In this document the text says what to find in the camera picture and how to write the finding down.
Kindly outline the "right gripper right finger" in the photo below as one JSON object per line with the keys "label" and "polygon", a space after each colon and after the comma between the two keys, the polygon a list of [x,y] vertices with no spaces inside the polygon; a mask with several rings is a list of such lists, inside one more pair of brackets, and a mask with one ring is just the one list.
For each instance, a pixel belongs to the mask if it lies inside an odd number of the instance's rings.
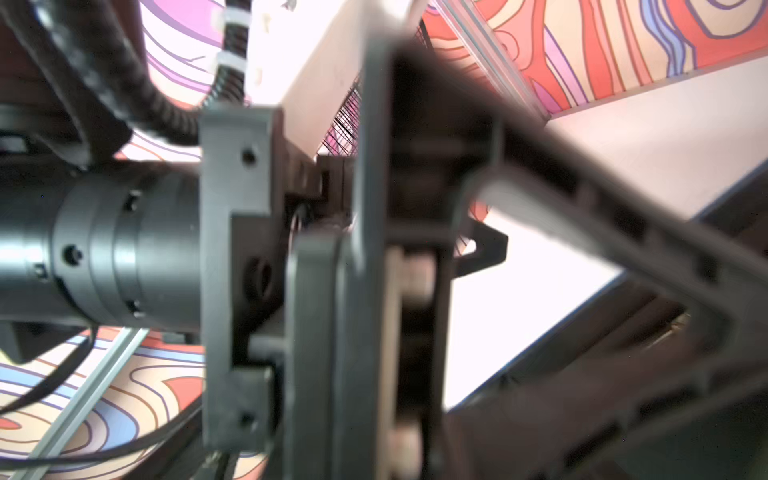
{"label": "right gripper right finger", "polygon": [[649,347],[580,360],[443,419],[447,479],[580,479],[767,387],[767,263],[675,219],[550,133],[496,128],[483,192],[520,221],[686,305]]}

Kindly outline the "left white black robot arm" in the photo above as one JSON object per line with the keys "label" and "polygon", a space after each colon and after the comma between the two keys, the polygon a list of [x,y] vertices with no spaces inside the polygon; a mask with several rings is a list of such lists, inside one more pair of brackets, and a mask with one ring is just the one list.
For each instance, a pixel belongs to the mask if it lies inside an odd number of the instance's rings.
{"label": "left white black robot arm", "polygon": [[1,5],[1,348],[27,360],[87,339],[3,414],[41,402],[104,326],[201,340],[207,385],[166,425],[102,452],[3,458],[5,470],[149,450],[140,474],[180,479],[207,453],[267,448],[270,479],[318,479],[296,450],[284,325],[289,256],[326,173],[286,138],[278,107],[245,105],[253,7],[229,1],[202,104],[150,80],[134,1]]}

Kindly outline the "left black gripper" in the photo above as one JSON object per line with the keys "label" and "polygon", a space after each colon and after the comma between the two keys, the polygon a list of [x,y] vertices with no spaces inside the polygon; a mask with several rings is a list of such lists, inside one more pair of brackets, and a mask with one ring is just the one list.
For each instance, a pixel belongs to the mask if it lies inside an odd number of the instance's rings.
{"label": "left black gripper", "polygon": [[270,479],[350,479],[339,387],[354,162],[307,158],[278,108],[202,116],[203,439],[268,452]]}

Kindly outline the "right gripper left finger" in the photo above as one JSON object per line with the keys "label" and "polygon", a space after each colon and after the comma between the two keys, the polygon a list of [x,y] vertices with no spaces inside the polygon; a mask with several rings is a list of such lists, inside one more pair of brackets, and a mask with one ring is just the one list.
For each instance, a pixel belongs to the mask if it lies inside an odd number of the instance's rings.
{"label": "right gripper left finger", "polygon": [[399,416],[418,477],[440,460],[451,283],[478,184],[502,157],[505,107],[420,45],[367,46],[353,227],[335,313],[335,475],[386,479]]}

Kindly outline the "teal file folder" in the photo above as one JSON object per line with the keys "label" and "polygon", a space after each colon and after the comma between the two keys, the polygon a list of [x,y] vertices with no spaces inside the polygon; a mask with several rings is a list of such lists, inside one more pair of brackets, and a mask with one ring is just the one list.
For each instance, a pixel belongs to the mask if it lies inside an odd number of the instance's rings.
{"label": "teal file folder", "polygon": [[763,479],[767,170],[666,242],[445,418],[445,479]]}

